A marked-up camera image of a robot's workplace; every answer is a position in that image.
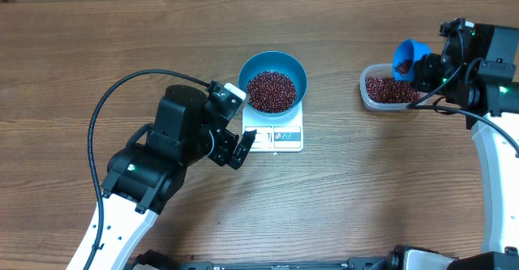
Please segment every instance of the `digital kitchen scale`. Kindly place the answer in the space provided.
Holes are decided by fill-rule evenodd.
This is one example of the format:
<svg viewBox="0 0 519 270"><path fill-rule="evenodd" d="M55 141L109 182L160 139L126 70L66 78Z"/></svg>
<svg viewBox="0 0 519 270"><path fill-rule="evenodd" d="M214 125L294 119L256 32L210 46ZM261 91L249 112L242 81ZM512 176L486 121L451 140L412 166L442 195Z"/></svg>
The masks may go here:
<svg viewBox="0 0 519 270"><path fill-rule="evenodd" d="M268 117L254 111L249 105L243 108L242 130L257 130L251 152L301 152L302 102L287 114Z"/></svg>

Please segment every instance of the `black cable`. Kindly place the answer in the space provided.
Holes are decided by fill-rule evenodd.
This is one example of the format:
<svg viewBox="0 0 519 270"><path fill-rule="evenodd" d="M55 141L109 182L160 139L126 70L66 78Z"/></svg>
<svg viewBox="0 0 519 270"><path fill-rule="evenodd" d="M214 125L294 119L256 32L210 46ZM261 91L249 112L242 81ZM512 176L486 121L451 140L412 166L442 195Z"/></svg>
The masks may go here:
<svg viewBox="0 0 519 270"><path fill-rule="evenodd" d="M441 96L441 97L439 97L438 99L436 99L436 101L434 101L434 102L432 103L432 106L436 107L436 106L438 105L438 103L440 103L440 102L441 102L443 99L445 99L445 98L446 98L446 96ZM439 113L439 114L442 114L442 115L447 115L447 116L448 116L448 115L453 115L453 114L455 114L454 112L440 112L440 111L438 111L437 109L435 109L435 112L436 112L436 113Z"/></svg>
<svg viewBox="0 0 519 270"><path fill-rule="evenodd" d="M384 264L385 262L386 262L385 259L382 260L382 261L379 261L379 262L377 262L375 265L371 266L371 267L369 268L369 270L376 270L377 268L380 268L380 267L377 267L379 264Z"/></svg>
<svg viewBox="0 0 519 270"><path fill-rule="evenodd" d="M96 171L96 163L94 161L94 148L93 148L93 135L94 135L94 126L96 125L97 115L99 115L99 111L101 111L101 107L106 102L106 99L110 96L112 92L115 91L116 88L118 88L121 84L124 84L126 81L133 79L140 75L149 75L149 74L161 74L161 75L172 75L177 76L182 79L187 79L192 81L193 83L201 84L205 87L209 87L209 84L199 80L195 79L193 77L190 77L189 75L183 75L178 72L174 71L165 71L165 70L159 70L159 69L151 69L151 70L144 70L144 71L137 71L131 75L127 75L124 78L120 79L117 83L112 85L108 89L108 91L105 92L105 95L99 100L99 103L97 103L96 109L94 109L94 113L92 114L92 118L90 119L90 125L88 126L88 140L87 140L87 150L88 150L88 163L90 164L90 172L92 173L92 180L94 183L94 190L96 191L96 197L97 197L97 207L99 212L99 225L97 225L97 234L96 239L94 241L94 244L92 245L92 251L90 252L90 256L87 259L87 263L84 265L83 270L88 270L90 268L90 265L92 264L92 261L94 260L94 256L96 255L97 249L99 248L99 243L101 242L101 235L103 234L103 226L105 221L105 212L103 207L103 197L101 195L101 188L99 187L99 180L97 179L97 171Z"/></svg>
<svg viewBox="0 0 519 270"><path fill-rule="evenodd" d="M472 71L472 69L474 68L476 63L478 63L478 62L480 62L482 60L485 60L485 58L475 58L473 61L471 61L469 63L469 65L467 66L467 71L465 72L465 79L463 81L465 83L465 85L469 84L470 72Z"/></svg>
<svg viewBox="0 0 519 270"><path fill-rule="evenodd" d="M460 72L461 67L463 66L463 62L465 61L465 46L463 44L463 38L461 37L461 31L460 29L456 29L457 36L460 39L460 46L461 46L461 63L460 66L454 71L453 75L451 75L447 80L445 80L438 88L435 88L432 92L429 92L427 95L421 97L420 99L409 103L406 108L411 109L414 108L416 105L422 103L423 101L429 99L430 97L434 96L437 92L441 91L442 88L445 88L448 84L453 81L454 78L456 78L456 75L458 72ZM445 44L444 51L442 51L442 54L447 49L447 46L450 42L449 37L447 37L447 43Z"/></svg>
<svg viewBox="0 0 519 270"><path fill-rule="evenodd" d="M463 109L456 109L456 108L444 107L444 106L421 105L421 106L416 106L414 108L415 109L440 110L440 111L452 112L452 113L456 113L456 114L463 114L463 115L471 117L475 120L481 121L481 122L487 124L488 126L494 128L499 134L501 134L508 141L508 143L510 145L512 145L512 147L516 150L517 156L519 156L519 144L516 143L515 139L512 138L512 136L510 136L508 133L506 133L503 129L501 129L501 127L497 126L497 124L495 124L494 122L492 122L486 118L483 118L483 117L481 117L477 114L471 113L469 111L465 111Z"/></svg>

